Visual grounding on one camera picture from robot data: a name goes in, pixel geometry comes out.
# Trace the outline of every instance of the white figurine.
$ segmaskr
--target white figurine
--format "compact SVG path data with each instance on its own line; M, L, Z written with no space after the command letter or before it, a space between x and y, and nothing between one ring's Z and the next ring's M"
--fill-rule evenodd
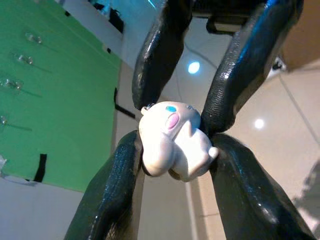
M144 107L139 123L143 164L151 176L169 171L188 182L207 172L218 149L198 128L200 114L190 105L164 101Z

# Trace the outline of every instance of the black object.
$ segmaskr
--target black object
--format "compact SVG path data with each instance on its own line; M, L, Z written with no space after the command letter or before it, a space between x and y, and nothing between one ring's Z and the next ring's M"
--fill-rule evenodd
M288 31L300 17L303 0L198 0L195 5L198 12L213 16L213 21L223 11L250 16L217 69L201 116L201 128L220 150L210 173L227 239L315 240L254 154L235 139L217 134L234 124L237 112L265 80ZM165 1L136 61L132 98L137 109L156 103L169 81L183 52L193 10L193 0ZM141 195L135 197L132 192L143 184L137 182L138 171L130 167L141 165L138 136L137 132L125 136L93 178L66 239L137 239L129 232L137 215L127 210L141 203Z
M46 173L47 154L40 154L39 167L36 171L33 181L41 183Z
M228 240L315 240L250 149L225 134L216 134L212 142L220 152L210 173Z
M95 3L93 4L94 8L97 9L97 10L102 10L104 9L105 5L102 5L100 3Z
M124 32L124 21L119 17L119 12L110 8L109 22L116 28L120 33Z
M89 183L65 240L137 239L145 177L141 157L139 133L128 133Z
M127 115L128 117L132 118L132 119L136 119L136 115L132 112L130 112L129 110L123 108L122 106L119 106L117 104L117 95L118 95L118 89L115 88L114 89L114 94L113 94L113 101L114 101L114 107L116 110L122 112L123 114Z

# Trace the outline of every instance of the green wall panel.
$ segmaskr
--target green wall panel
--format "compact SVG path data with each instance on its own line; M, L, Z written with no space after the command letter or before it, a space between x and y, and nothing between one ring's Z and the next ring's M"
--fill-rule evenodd
M23 82L19 94L0 87L2 171L33 179L47 154L44 183L84 191L111 149L120 59L53 0L0 1L0 81ZM41 36L41 45L25 33ZM33 65L13 55L33 58Z

